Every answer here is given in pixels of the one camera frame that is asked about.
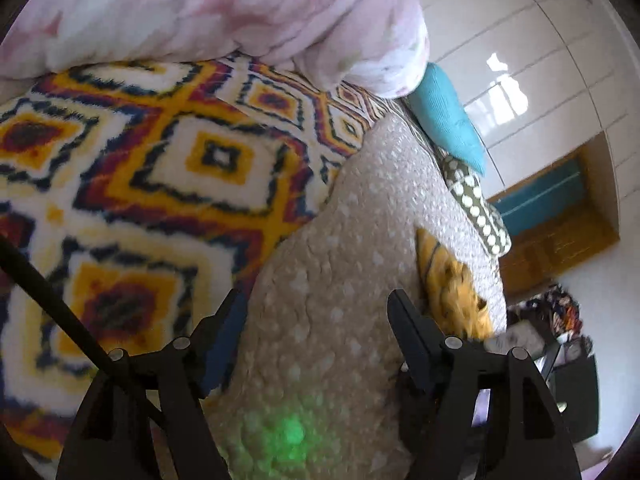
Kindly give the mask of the teal pillow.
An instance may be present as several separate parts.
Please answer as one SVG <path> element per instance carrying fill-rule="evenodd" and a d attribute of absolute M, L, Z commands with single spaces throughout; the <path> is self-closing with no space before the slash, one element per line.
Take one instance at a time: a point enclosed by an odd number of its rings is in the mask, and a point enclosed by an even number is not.
<path fill-rule="evenodd" d="M 408 95 L 407 103 L 421 128 L 439 148 L 465 162 L 477 174 L 485 173 L 480 137 L 442 68 L 428 63 L 418 88 Z"/>

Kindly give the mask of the white glossy wardrobe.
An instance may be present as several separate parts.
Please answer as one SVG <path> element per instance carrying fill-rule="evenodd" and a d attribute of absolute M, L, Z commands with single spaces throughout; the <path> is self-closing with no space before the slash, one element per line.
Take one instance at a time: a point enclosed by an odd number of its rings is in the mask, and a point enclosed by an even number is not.
<path fill-rule="evenodd" d="M 605 0 L 420 0 L 431 58 L 482 140 L 494 196 L 594 138 L 639 186 L 639 81 Z"/>

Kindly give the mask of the beige quilted bedspread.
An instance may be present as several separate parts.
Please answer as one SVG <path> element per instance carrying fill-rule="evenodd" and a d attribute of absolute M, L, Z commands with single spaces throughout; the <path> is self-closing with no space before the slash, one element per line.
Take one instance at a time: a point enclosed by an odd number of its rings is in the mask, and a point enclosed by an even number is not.
<path fill-rule="evenodd" d="M 506 326 L 498 262 L 405 119 L 388 115 L 337 176 L 314 220 L 259 273 L 228 391 L 207 403 L 235 479 L 401 479 L 401 353 L 386 301 L 421 298 L 416 230 L 473 273 L 492 326 Z"/>

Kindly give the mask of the colourful geometric blanket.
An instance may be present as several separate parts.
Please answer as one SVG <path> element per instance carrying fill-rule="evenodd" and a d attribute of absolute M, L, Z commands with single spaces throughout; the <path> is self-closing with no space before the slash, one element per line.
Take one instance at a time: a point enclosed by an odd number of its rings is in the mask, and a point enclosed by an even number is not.
<path fill-rule="evenodd" d="M 75 67 L 1 107 L 1 232 L 105 350 L 250 301 L 390 101 L 235 55 Z"/>

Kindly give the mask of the pile of colourful clothes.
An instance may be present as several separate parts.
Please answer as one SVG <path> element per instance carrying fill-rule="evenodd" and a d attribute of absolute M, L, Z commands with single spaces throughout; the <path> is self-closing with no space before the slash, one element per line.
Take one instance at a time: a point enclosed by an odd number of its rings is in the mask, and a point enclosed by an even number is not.
<path fill-rule="evenodd" d="M 578 336 L 584 326 L 579 302 L 558 283 L 506 308 L 507 326 L 524 320 L 544 323 L 554 336 Z"/>

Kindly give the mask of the olive bolster with white sheep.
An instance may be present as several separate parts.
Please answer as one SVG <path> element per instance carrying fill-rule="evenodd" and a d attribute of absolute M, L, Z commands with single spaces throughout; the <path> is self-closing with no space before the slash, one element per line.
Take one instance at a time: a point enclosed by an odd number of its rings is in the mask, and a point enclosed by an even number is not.
<path fill-rule="evenodd" d="M 486 200 L 478 174 L 463 160 L 446 155 L 440 171 L 454 199 L 480 234 L 485 252 L 499 259 L 512 247 L 512 240 L 500 212 Z"/>

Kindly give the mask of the pink floral duvet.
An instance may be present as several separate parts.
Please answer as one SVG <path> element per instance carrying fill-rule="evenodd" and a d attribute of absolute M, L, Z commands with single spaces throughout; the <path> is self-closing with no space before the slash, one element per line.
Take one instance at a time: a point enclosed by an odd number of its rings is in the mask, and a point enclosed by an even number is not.
<path fill-rule="evenodd" d="M 420 84 L 430 40 L 420 0 L 27 0 L 2 32 L 1 75 L 234 52 L 395 99 Z"/>

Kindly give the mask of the black monitor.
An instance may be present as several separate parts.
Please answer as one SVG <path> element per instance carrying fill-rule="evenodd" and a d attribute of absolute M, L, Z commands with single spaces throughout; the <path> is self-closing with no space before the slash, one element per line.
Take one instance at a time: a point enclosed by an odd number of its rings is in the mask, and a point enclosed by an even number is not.
<path fill-rule="evenodd" d="M 561 415 L 572 442 L 595 436 L 600 420 L 596 357 L 580 358 L 557 367 L 551 378 L 555 401 L 566 405 Z"/>

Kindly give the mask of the brown wooden door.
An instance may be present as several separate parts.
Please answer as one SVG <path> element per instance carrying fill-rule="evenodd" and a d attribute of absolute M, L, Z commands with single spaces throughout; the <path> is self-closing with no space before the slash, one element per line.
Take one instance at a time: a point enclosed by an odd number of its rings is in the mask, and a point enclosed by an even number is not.
<path fill-rule="evenodd" d="M 532 296 L 619 240 L 620 234 L 593 202 L 582 200 L 569 206 L 512 238 L 510 252 L 499 260 L 506 300 Z"/>

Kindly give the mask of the yellow striped knit sweater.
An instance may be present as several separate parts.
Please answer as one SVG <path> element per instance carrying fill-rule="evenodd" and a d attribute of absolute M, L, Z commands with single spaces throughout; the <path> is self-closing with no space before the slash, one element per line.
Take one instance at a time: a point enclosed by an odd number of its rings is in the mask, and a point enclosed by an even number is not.
<path fill-rule="evenodd" d="M 469 267 L 423 228 L 416 230 L 416 255 L 426 310 L 439 329 L 463 340 L 490 338 L 488 303 L 477 293 Z"/>

